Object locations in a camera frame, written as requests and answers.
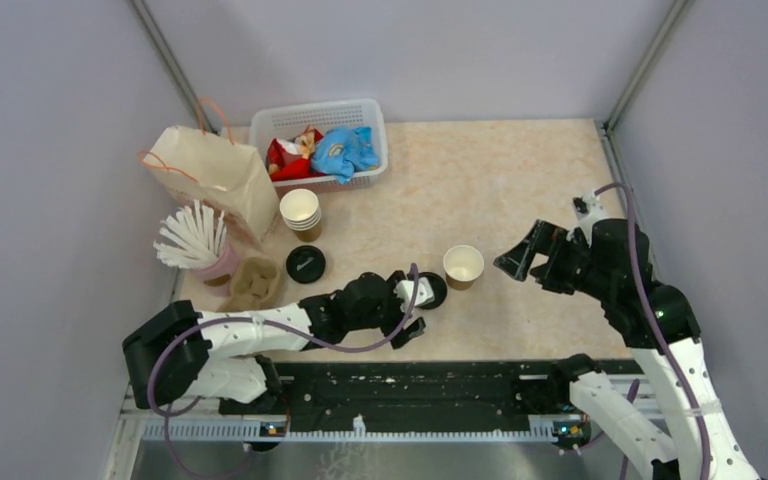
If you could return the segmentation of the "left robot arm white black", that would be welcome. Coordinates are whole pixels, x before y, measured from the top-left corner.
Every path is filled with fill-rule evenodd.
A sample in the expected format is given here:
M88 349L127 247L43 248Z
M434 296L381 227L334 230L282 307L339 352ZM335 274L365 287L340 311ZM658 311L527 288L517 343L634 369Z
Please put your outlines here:
M424 332L414 311L436 309L447 296L439 275L397 270L388 278L366 272L332 293L266 310L212 312L175 301L122 342L134 402L158 411L185 396L218 398L268 413L281 386L265 353L346 353L344 339L361 330L383 336L361 352L399 349Z

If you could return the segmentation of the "black cup lid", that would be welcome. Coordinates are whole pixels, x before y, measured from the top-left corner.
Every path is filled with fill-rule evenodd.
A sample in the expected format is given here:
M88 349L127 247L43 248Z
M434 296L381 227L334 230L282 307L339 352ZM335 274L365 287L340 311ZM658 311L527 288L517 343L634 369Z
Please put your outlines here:
M433 310L440 307L448 295L448 286L446 281L440 275L426 271L420 274L420 278L426 280L429 284L429 291L433 298L419 305L420 309Z

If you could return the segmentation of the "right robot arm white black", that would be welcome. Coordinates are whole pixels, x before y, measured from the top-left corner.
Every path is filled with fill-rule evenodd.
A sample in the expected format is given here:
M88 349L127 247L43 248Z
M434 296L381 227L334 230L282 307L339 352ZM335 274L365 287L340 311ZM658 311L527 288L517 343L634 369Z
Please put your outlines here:
M644 479L757 478L722 410L696 316L679 289L653 277L647 236L633 220L610 216L594 194L575 198L573 208L576 227L538 220L494 264L514 280L597 300L652 388L664 425L585 354L551 365L549 404L595 421Z

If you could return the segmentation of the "brown paper coffee cup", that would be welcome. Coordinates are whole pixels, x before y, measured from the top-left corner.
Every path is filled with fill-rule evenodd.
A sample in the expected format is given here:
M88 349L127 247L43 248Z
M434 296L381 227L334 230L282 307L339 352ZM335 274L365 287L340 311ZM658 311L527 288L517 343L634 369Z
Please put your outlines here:
M479 250L470 245L451 247L443 257L447 285L454 290L467 290L482 275L485 260Z

